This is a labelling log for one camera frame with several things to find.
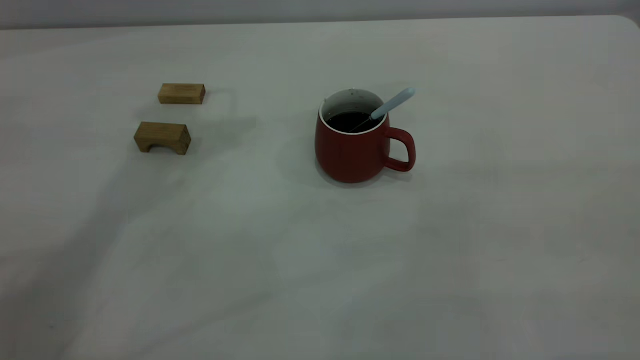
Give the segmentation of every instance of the wooden arch block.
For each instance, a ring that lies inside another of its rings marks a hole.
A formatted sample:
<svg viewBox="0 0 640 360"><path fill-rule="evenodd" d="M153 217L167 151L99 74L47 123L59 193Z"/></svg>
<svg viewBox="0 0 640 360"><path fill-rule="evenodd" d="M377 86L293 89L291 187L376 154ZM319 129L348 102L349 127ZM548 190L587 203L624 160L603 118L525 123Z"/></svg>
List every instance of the wooden arch block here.
<svg viewBox="0 0 640 360"><path fill-rule="evenodd" d="M142 122L133 137L141 152L149 152L153 146L165 146L185 155L191 144L187 125Z"/></svg>

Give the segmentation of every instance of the wooden block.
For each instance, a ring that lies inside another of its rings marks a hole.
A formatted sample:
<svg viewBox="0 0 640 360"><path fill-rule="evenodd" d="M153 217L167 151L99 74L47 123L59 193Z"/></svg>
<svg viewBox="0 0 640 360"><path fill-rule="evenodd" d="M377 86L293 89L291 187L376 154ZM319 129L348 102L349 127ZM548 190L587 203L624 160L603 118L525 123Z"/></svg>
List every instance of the wooden block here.
<svg viewBox="0 0 640 360"><path fill-rule="evenodd" d="M142 122L133 137L141 152L149 152L153 146L170 147L178 155L185 155L191 144L187 125Z"/></svg>
<svg viewBox="0 0 640 360"><path fill-rule="evenodd" d="M202 104L203 84L163 84L158 93L161 104Z"/></svg>

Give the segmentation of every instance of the white mug rim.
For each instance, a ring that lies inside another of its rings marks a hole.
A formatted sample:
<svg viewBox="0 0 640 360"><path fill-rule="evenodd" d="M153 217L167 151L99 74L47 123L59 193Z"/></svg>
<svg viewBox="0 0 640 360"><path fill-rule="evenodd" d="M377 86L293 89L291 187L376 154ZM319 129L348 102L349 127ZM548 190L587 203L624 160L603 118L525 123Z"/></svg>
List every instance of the white mug rim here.
<svg viewBox="0 0 640 360"><path fill-rule="evenodd" d="M373 129L369 129L369 130L367 130L367 131L363 131L363 132L361 132L361 133L343 133L342 131L338 131L338 130L336 130L336 129L332 128L331 126L329 126L329 125L326 123L326 121L324 121L324 116L322 115L322 108L323 108L324 104L326 103L326 100L327 100L328 98L330 98L331 96L334 96L334 95L335 95L335 94L337 94L337 93L341 93L341 92L343 92L343 91L349 91L349 90L358 90L358 91L366 91L366 92L369 92L369 93L373 94L373 96L377 97L377 98L378 98L382 103L384 103L384 101L382 100L382 98L380 98L380 96L376 95L376 93L371 92L371 91L368 91L368 90L365 90L365 89L359 89L359 88L346 88L346 89L342 89L342 90L336 91L336 92L334 92L333 94L329 95L328 97L325 97L325 98L324 98L324 100L322 101L322 103L320 104L320 108L318 109L318 116L320 116L320 120L322 121L322 123L324 124L324 126L328 127L330 130L332 130L332 131L334 131L334 132L336 132L336 133L338 133L338 134L342 134L342 135L364 135L364 134L368 134L368 133L370 133L370 132L372 132L372 131L375 131L377 128L379 128L380 126L382 126L382 124L384 124L384 123L387 121L387 119L389 118L389 114L388 114L388 113L386 113L386 114L385 114L385 117L382 119L382 121L381 121L381 122L380 122L376 127L374 127Z"/></svg>

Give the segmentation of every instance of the mug handle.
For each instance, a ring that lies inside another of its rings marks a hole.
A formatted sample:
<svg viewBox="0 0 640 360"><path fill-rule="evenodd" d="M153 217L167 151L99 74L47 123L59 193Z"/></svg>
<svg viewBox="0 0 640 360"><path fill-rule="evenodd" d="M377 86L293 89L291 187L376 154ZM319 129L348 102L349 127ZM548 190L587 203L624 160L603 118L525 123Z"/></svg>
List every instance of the mug handle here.
<svg viewBox="0 0 640 360"><path fill-rule="evenodd" d="M399 142L403 143L406 146L406 151L409 153L409 162L405 163L404 161L387 158L386 167L395 170L395 171L403 171L407 172L413 169L415 165L415 144L413 142L413 137L410 133L407 133L404 130L396 129L394 127L390 127L385 134L387 138L396 139Z"/></svg>

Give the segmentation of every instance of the gray wall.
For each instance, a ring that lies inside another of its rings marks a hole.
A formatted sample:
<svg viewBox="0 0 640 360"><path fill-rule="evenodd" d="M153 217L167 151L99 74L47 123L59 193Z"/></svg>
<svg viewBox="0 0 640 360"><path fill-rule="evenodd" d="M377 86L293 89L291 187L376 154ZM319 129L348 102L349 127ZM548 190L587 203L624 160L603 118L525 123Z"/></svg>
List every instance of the gray wall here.
<svg viewBox="0 0 640 360"><path fill-rule="evenodd" d="M634 13L640 0L0 0L0 29Z"/></svg>

